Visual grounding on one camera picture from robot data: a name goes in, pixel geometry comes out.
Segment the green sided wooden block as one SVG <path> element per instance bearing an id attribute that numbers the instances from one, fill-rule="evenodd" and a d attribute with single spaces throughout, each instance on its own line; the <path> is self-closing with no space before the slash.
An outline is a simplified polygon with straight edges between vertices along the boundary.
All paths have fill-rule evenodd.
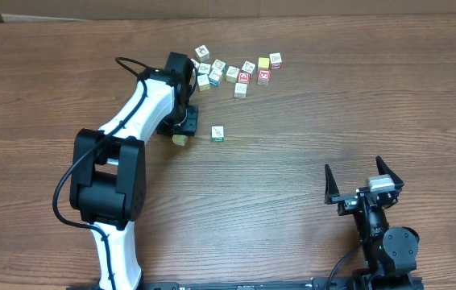
<path id="1" fill-rule="evenodd" d="M 224 135 L 224 127 L 223 126 L 213 126 L 211 129 L 212 141 L 213 142 L 223 142 L 225 135 Z"/>

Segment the yellow sided gift block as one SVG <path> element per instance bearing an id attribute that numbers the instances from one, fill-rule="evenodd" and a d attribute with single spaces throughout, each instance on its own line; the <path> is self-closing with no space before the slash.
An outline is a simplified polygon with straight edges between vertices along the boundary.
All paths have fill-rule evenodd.
<path id="1" fill-rule="evenodd" d="M 209 76 L 207 74 L 201 74 L 197 76 L 197 87 L 200 91 L 210 89 Z"/>

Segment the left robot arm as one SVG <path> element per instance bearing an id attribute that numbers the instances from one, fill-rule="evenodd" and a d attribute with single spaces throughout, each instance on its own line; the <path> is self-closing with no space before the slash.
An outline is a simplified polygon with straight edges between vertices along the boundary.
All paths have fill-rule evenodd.
<path id="1" fill-rule="evenodd" d="M 163 68 L 144 66 L 124 107 L 97 130 L 74 140 L 69 202 L 79 211 L 78 228 L 90 230 L 101 268 L 95 289 L 141 289 L 143 270 L 135 221 L 146 196 L 146 144 L 153 133 L 192 137 L 198 108 L 189 103 L 198 72 L 185 54 L 172 52 Z"/>

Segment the letter L wooden block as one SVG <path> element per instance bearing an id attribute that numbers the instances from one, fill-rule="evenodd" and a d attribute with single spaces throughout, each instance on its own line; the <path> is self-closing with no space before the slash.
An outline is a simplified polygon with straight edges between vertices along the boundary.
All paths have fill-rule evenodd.
<path id="1" fill-rule="evenodd" d="M 188 142 L 189 137 L 187 135 L 173 135 L 172 141 L 174 144 L 184 147 Z"/>

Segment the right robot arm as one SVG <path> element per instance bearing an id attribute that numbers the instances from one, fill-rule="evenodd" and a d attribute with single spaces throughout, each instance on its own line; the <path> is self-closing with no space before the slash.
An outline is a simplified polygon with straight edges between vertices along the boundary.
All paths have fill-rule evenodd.
<path id="1" fill-rule="evenodd" d="M 325 170 L 325 203 L 337 205 L 338 215 L 351 215 L 359 235 L 359 244 L 349 250 L 334 266 L 325 287 L 339 287 L 334 281 L 341 265 L 362 250 L 366 266 L 355 270 L 343 286 L 348 289 L 422 289 L 421 278 L 412 278 L 417 269 L 419 234 L 410 227 L 391 227 L 385 209 L 398 202 L 404 182 L 383 161 L 375 157 L 378 174 L 367 178 L 355 193 L 342 195 L 330 166 Z"/>

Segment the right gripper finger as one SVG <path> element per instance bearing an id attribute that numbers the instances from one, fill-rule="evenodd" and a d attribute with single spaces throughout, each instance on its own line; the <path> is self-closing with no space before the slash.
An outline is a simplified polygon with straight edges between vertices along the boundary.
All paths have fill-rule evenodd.
<path id="1" fill-rule="evenodd" d="M 380 175 L 389 175 L 395 185 L 396 189 L 401 189 L 404 187 L 404 182 L 395 174 L 383 161 L 383 159 L 377 155 L 375 157 L 376 166 Z"/>
<path id="2" fill-rule="evenodd" d="M 325 197 L 324 202 L 327 205 L 338 203 L 340 192 L 334 179 L 334 175 L 328 164 L 324 167 L 325 170 Z"/>

